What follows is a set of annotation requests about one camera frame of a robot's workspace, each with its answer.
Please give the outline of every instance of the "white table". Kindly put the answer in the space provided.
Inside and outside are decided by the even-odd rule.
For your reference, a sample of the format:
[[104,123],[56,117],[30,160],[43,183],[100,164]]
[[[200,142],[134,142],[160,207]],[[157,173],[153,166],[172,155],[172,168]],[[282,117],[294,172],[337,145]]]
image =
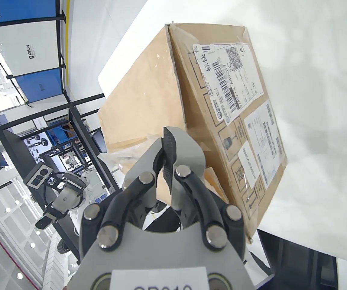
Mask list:
[[347,260],[347,0],[148,0],[99,76],[106,96],[172,21],[248,27],[289,159],[259,228]]

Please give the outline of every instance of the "shipping label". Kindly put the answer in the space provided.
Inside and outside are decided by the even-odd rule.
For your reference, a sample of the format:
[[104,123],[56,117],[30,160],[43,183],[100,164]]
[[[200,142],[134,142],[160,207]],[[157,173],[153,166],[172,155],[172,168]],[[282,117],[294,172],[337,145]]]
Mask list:
[[219,121],[229,125],[256,98],[262,85],[248,44],[193,45]]
[[247,116],[244,123],[267,189],[285,158],[269,100]]

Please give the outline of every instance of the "yellow stripe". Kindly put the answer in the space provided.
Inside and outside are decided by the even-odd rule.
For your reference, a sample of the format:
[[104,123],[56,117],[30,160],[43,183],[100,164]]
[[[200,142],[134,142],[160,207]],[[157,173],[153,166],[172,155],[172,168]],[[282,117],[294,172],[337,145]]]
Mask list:
[[66,33],[65,33],[65,61],[66,61],[66,86],[69,85],[69,12],[70,0],[66,0]]

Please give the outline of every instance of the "white label sticker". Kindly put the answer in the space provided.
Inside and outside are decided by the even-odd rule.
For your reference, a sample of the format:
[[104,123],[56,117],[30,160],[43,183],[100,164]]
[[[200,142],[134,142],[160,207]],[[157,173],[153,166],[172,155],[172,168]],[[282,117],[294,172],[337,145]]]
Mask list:
[[248,181],[250,187],[253,188],[259,176],[259,168],[248,141],[246,141],[239,150],[238,158],[244,168],[245,179]]
[[245,118],[245,126],[267,189],[285,157],[269,100]]
[[242,43],[194,44],[193,50],[215,114],[229,125],[263,94],[250,47]]
[[206,267],[113,270],[110,290],[204,290],[208,289]]

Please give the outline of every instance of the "warning symbol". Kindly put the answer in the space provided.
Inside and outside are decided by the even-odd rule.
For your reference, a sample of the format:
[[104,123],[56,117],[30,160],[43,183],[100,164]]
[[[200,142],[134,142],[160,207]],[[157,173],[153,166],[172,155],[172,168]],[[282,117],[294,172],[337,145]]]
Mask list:
[[245,49],[244,47],[242,46],[242,44],[239,44],[238,45],[238,51],[241,55],[245,55]]

